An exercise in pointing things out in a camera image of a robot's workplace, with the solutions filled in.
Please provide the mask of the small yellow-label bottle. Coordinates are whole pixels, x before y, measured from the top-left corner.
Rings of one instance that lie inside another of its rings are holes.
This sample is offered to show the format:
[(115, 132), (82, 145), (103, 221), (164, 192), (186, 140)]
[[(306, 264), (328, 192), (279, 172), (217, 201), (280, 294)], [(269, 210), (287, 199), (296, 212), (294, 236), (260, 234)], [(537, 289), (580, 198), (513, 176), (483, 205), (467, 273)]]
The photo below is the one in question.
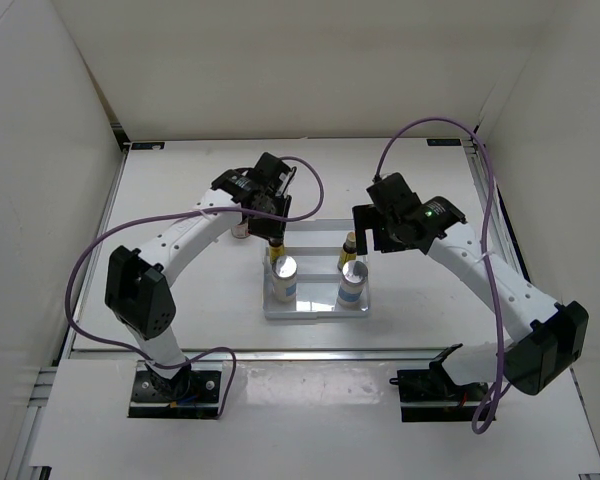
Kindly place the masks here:
[(276, 260), (285, 255), (285, 245), (283, 239), (270, 239), (268, 242), (269, 261), (274, 264)]
[(337, 263), (337, 268), (341, 271), (346, 263), (351, 260), (355, 260), (357, 257), (357, 243), (356, 243), (356, 235), (354, 231), (350, 231), (347, 233), (345, 241), (342, 245), (339, 259)]

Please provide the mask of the white silver-cap bottle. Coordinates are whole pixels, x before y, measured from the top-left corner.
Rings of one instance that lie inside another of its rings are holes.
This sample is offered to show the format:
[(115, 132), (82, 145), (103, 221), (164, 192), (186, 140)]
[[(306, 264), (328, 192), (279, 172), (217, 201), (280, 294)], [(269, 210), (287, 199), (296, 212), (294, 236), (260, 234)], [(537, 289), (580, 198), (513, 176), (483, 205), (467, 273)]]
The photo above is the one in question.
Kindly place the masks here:
[(349, 309), (364, 307), (364, 292), (368, 282), (368, 267), (359, 260), (346, 262), (340, 272), (337, 302)]
[(296, 297), (297, 263), (289, 255), (278, 257), (272, 264), (272, 288), (275, 298), (283, 303)]

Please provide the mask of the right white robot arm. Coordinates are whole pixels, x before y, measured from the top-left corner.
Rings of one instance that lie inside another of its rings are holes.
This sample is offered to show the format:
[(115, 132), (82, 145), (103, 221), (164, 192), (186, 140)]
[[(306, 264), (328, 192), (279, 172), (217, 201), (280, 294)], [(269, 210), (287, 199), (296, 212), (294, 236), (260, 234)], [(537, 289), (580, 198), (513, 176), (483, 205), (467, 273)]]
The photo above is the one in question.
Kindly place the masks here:
[(418, 250), (454, 274), (496, 317), (503, 338), (481, 347), (453, 345), (429, 364), (429, 387), (450, 400), (466, 385), (502, 379), (535, 396), (582, 353), (589, 314), (561, 304), (496, 254), (488, 253), (465, 215), (449, 200), (419, 199), (399, 173), (368, 187), (353, 207), (357, 252)]

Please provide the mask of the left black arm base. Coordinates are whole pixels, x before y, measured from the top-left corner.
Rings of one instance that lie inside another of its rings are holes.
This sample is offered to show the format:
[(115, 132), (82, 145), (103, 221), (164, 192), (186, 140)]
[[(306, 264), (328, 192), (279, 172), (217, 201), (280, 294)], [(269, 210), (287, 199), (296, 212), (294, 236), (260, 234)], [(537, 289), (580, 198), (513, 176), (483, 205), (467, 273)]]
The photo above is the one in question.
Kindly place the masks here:
[(231, 362), (188, 366), (164, 379), (151, 368), (137, 366), (129, 397), (127, 416), (160, 420), (219, 420), (237, 370)]

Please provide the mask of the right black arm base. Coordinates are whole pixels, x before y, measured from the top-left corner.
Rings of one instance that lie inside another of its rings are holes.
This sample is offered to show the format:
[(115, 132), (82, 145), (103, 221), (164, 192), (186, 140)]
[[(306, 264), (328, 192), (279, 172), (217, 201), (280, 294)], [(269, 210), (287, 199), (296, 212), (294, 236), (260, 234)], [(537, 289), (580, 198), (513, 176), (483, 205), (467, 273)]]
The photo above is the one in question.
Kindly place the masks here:
[(398, 370), (389, 379), (389, 384), (398, 388), (403, 423), (471, 422), (488, 384), (457, 385), (443, 370), (443, 362), (460, 347), (446, 348), (425, 369)]

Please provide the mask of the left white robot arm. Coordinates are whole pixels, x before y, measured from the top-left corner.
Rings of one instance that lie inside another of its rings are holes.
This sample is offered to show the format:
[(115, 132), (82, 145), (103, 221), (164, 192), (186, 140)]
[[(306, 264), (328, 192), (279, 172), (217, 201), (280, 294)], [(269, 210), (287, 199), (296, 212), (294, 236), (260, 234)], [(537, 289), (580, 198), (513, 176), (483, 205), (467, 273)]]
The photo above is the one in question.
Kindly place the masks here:
[(168, 400), (186, 395), (186, 357), (171, 328), (178, 276), (219, 236), (253, 217), (252, 211), (287, 216), (287, 189), (296, 169), (270, 153), (244, 171), (229, 169), (194, 205), (201, 214), (179, 219), (136, 248), (120, 246), (109, 257), (104, 301), (129, 330), (156, 373), (155, 388)]

